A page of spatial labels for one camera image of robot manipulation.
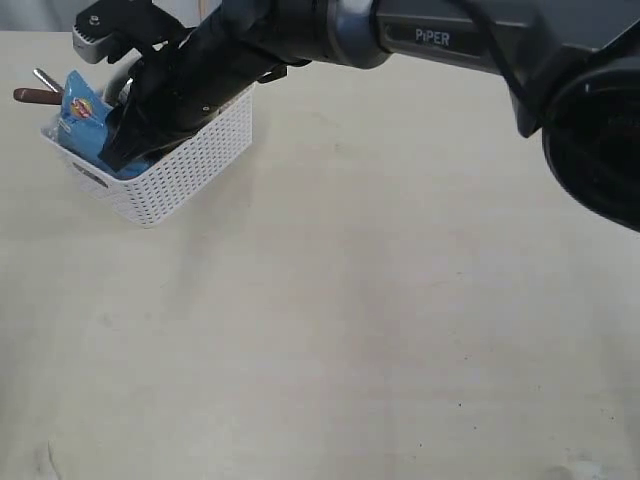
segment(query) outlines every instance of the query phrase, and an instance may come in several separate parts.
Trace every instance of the blue snack bag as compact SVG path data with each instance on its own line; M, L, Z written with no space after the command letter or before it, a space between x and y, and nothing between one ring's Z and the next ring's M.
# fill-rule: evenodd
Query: blue snack bag
M115 172L98 156L109 133L106 125L111 107L84 81L77 71L67 77L58 120L58 143L100 170L120 180L137 177L150 162L135 160Z

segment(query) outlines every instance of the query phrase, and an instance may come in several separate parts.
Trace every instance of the white basket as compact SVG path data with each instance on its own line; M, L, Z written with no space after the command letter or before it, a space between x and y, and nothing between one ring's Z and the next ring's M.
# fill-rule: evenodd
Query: white basket
M117 213L132 222L153 227L213 180L251 145L252 112L251 88L230 102L195 137L131 180L117 180L61 147L52 138L51 125L41 132L62 154L82 190L111 205Z

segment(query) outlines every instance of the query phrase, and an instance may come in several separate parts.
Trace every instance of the white table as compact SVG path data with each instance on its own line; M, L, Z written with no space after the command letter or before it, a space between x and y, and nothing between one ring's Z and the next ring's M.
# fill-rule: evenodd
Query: white table
M47 441L65 480L637 478L638 235L561 190L499 78L292 71L145 231L11 99L110 68L64 34L0 48L0 478Z

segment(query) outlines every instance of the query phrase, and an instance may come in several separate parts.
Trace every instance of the table surface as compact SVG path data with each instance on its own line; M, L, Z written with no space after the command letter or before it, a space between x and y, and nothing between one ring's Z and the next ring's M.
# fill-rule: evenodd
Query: table surface
M143 230L11 99L112 68L68 34L0 52L0 478L43 442L80 480L638 477L638 237L561 190L501 79L292 71Z

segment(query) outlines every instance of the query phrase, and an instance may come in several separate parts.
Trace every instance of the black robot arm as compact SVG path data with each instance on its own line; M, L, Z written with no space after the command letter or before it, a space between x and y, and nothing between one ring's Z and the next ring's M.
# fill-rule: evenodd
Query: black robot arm
M108 119L101 156L116 170L194 135L221 105L289 66L370 69L404 54L504 76L519 132L543 128L564 188L640 230L638 2L223 0L192 31L157 10L151 0L100 0L77 18L84 58L143 54L126 105ZM151 32L144 38L140 22Z

